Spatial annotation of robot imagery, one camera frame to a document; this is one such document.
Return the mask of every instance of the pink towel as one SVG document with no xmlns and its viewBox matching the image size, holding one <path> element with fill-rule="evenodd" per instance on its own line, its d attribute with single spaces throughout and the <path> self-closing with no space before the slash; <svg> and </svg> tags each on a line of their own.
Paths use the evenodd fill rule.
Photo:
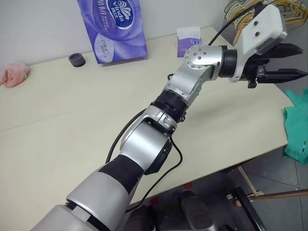
<svg viewBox="0 0 308 231">
<path fill-rule="evenodd" d="M 0 73 L 0 85 L 4 84 L 6 88 L 13 88 L 27 78 L 28 72 L 29 68 L 22 63 L 8 64 Z"/>
</svg>

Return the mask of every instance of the table surface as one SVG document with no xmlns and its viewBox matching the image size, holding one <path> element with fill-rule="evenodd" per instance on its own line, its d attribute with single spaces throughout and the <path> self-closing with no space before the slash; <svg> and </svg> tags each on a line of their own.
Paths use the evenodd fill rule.
<svg viewBox="0 0 308 231">
<path fill-rule="evenodd" d="M 216 31 L 201 33 L 208 43 Z M 222 37 L 214 45 L 231 48 Z M 79 68 L 67 58 L 36 64 L 19 86 L 0 87 L 1 230 L 29 230 L 65 203 L 104 164 L 122 127 L 160 94 L 182 63 L 177 37 L 148 40 L 147 47 L 147 59 L 121 64 L 99 65 L 92 52 Z M 174 134 L 183 163 L 149 196 L 286 145 L 282 111 L 290 105 L 273 84 L 206 82 Z M 173 149 L 159 173 L 141 179 L 133 202 L 178 160 Z"/>
</svg>

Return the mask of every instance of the gray floor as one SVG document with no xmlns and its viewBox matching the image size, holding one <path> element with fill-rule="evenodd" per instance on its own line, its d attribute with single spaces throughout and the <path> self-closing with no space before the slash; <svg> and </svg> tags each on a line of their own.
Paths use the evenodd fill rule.
<svg viewBox="0 0 308 231">
<path fill-rule="evenodd" d="M 308 188 L 308 166 L 282 156 L 282 149 L 264 154 L 242 165 L 257 190 L 278 193 Z M 253 231 L 246 214 L 235 207 L 225 194 L 241 186 L 247 194 L 250 190 L 237 170 L 217 172 L 192 182 L 191 191 L 202 198 L 212 213 L 219 230 L 229 224 L 237 231 Z M 158 195 L 155 210 L 164 230 L 187 229 L 177 198 L 183 186 Z M 253 206 L 268 231 L 308 231 L 308 198 L 270 199 L 254 201 Z M 118 230 L 123 229 L 124 217 Z"/>
</svg>

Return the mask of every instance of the cable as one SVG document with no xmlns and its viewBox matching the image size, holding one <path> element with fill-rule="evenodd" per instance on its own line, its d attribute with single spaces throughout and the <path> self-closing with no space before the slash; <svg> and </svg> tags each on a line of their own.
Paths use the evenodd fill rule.
<svg viewBox="0 0 308 231">
<path fill-rule="evenodd" d="M 146 198 L 146 197 L 148 196 L 148 194 L 150 193 L 150 191 L 162 180 L 162 178 L 164 178 L 169 172 L 171 172 L 172 170 L 174 170 L 175 168 L 177 168 L 177 167 L 182 163 L 182 161 L 183 161 L 183 155 L 182 155 L 180 149 L 179 149 L 179 148 L 177 147 L 177 145 L 174 143 L 174 141 L 173 141 L 173 139 L 172 139 L 171 136 L 169 137 L 169 139 L 170 139 L 172 145 L 174 146 L 174 148 L 175 148 L 175 149 L 178 151 L 178 153 L 179 153 L 179 156 L 180 156 L 179 162 L 178 162 L 176 165 L 174 165 L 172 168 L 170 168 L 167 172 L 165 172 L 165 173 L 155 182 L 155 184 L 152 185 L 152 187 L 146 192 L 146 194 L 145 194 L 144 197 L 141 199 L 141 201 L 140 201 L 137 205 L 135 205 L 134 207 L 127 209 L 127 210 L 126 210 L 126 213 L 127 213 L 127 212 L 130 212 L 130 211 L 132 211 L 132 210 L 134 210 L 134 209 L 136 209 L 136 208 L 138 208 L 139 206 L 141 206 L 142 203 L 144 202 L 145 198 Z"/>
<path fill-rule="evenodd" d="M 220 31 L 213 37 L 213 39 L 209 42 L 209 46 L 211 46 L 213 44 L 213 42 L 218 38 L 218 36 L 228 27 L 230 26 L 236 19 L 238 19 L 239 17 L 241 17 L 242 15 L 246 14 L 247 12 L 251 11 L 255 6 L 257 6 L 258 4 L 260 4 L 260 2 L 248 7 L 246 10 L 240 12 L 238 15 L 236 15 L 234 18 L 232 18 L 230 21 L 228 21 L 226 23 L 226 25 L 224 25 Z"/>
<path fill-rule="evenodd" d="M 136 114 L 124 127 L 123 129 L 120 131 L 120 133 L 118 134 L 118 136 L 116 137 L 115 141 L 113 142 L 113 144 L 111 145 L 111 148 L 109 150 L 108 156 L 106 158 L 106 162 L 105 164 L 107 164 L 112 156 L 112 153 L 114 152 L 114 149 L 116 147 L 116 144 L 119 142 L 119 140 L 121 139 L 121 136 L 123 136 L 124 132 L 129 128 L 129 126 L 136 120 L 138 119 L 139 116 L 141 116 L 143 114 L 143 112 L 145 111 L 145 109 L 143 109 L 141 112 L 139 112 L 138 114 Z"/>
</svg>

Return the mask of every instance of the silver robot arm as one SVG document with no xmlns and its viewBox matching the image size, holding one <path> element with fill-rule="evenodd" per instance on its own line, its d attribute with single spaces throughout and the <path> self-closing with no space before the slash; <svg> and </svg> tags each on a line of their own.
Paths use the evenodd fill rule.
<svg viewBox="0 0 308 231">
<path fill-rule="evenodd" d="M 55 206 L 32 230 L 114 231 L 140 178 L 158 172 L 166 160 L 172 148 L 169 136 L 202 84 L 218 76 L 237 81 L 250 56 L 267 51 L 285 35 L 279 10 L 269 5 L 243 30 L 235 50 L 190 47 L 162 93 L 126 132 L 119 155 L 89 175 L 67 196 L 66 205 Z"/>
</svg>

